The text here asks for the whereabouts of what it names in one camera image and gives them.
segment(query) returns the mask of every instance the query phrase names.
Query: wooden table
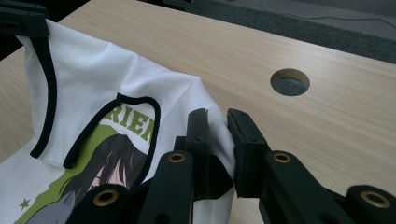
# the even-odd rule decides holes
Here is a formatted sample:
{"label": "wooden table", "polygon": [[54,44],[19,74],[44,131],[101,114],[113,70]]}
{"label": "wooden table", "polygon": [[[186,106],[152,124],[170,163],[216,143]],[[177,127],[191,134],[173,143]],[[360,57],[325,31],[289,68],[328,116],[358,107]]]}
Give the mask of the wooden table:
{"label": "wooden table", "polygon": [[[272,149],[293,153],[324,187],[396,195],[395,64],[131,0],[91,0],[60,23],[201,77],[224,114],[249,113]],[[0,62],[0,161],[32,136],[23,53]],[[308,76],[306,93],[272,89],[284,68]],[[261,223],[258,201],[234,201],[230,223]]]}

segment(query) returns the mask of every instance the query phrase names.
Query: star print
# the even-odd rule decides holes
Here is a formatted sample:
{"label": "star print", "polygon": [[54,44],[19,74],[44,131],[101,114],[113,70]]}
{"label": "star print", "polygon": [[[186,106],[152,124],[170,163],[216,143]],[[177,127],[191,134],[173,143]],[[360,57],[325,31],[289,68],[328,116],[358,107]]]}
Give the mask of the star print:
{"label": "star print", "polygon": [[23,210],[25,207],[29,207],[29,202],[30,199],[26,201],[26,199],[23,199],[23,203],[20,204],[21,210]]}

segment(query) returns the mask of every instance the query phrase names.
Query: black trim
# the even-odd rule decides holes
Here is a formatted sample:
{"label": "black trim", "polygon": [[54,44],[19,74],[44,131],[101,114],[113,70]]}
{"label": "black trim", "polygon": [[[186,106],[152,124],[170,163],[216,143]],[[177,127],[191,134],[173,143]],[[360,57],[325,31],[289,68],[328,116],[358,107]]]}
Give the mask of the black trim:
{"label": "black trim", "polygon": [[44,75],[47,80],[48,86],[48,101],[47,101],[47,112],[44,120],[43,130],[40,134],[35,148],[30,152],[30,155],[34,158],[38,158],[47,146],[50,140],[50,133],[52,131],[53,121],[55,119],[56,103],[57,103],[57,84],[55,69],[53,67],[52,58],[50,55],[50,45],[46,37],[31,37],[35,54],[41,63],[44,71]]}
{"label": "black trim", "polygon": [[132,98],[132,97],[128,97],[122,94],[118,94],[117,95],[117,99],[119,99],[120,101],[122,101],[125,104],[129,104],[129,105],[139,105],[139,104],[150,104],[155,111],[155,119],[154,119],[154,130],[152,132],[152,137],[151,137],[151,142],[149,145],[149,150],[148,150],[148,157],[146,158],[146,162],[145,165],[142,168],[142,171],[140,172],[140,175],[137,177],[136,181],[134,182],[133,187],[141,184],[143,182],[143,180],[145,180],[148,172],[149,172],[149,168],[151,167],[151,162],[152,162],[152,158],[154,157],[154,152],[155,152],[155,147],[157,146],[157,136],[158,136],[158,132],[160,130],[160,121],[161,121],[161,107],[160,104],[158,104],[158,102],[151,97],[140,97],[140,98]]}
{"label": "black trim", "polygon": [[84,128],[81,134],[78,136],[76,142],[70,148],[69,153],[67,153],[66,158],[64,159],[64,168],[65,169],[73,169],[76,166],[76,161],[81,149],[82,144],[84,144],[85,140],[90,136],[93,129],[98,125],[99,121],[112,109],[121,105],[121,102],[118,100],[113,100],[107,105],[105,105],[99,112],[92,118],[92,120],[88,123],[88,125]]}
{"label": "black trim", "polygon": [[64,168],[72,169],[76,166],[76,161],[78,159],[79,152],[85,140],[90,136],[93,129],[97,126],[99,121],[112,109],[117,106],[120,106],[122,103],[127,105],[140,105],[140,104],[150,104],[155,111],[155,119],[154,119],[154,130],[152,132],[151,142],[148,150],[148,156],[146,158],[145,164],[142,168],[139,177],[134,182],[134,186],[139,185],[143,182],[146,178],[146,175],[149,172],[149,168],[151,166],[152,158],[154,157],[155,147],[157,145],[157,136],[160,130],[160,120],[161,120],[161,108],[158,102],[151,98],[151,97],[140,97],[140,98],[133,98],[128,97],[122,94],[117,95],[117,99],[105,105],[88,123],[87,127],[81,132],[78,139],[76,140],[75,144],[70,149],[69,153],[64,160]]}

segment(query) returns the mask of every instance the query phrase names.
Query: floor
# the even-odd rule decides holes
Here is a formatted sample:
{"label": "floor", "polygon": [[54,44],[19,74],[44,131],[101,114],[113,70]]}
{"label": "floor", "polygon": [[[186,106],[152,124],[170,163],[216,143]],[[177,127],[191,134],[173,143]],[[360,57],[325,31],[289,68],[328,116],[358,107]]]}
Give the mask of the floor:
{"label": "floor", "polygon": [[395,0],[212,0],[396,40]]}

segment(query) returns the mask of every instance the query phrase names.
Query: fabric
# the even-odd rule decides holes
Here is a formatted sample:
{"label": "fabric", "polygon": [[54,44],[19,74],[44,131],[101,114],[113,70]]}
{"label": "fabric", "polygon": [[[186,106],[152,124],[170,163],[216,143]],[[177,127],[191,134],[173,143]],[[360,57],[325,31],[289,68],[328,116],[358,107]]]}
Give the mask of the fabric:
{"label": "fabric", "polygon": [[[49,92],[27,37],[33,139],[0,164],[0,223],[65,223],[89,190],[131,189],[155,174],[159,159],[185,136],[191,111],[206,108],[211,150],[233,177],[233,139],[200,78],[170,71],[132,51],[48,21],[56,110],[38,159]],[[194,203],[193,223],[227,223],[233,191]]]}

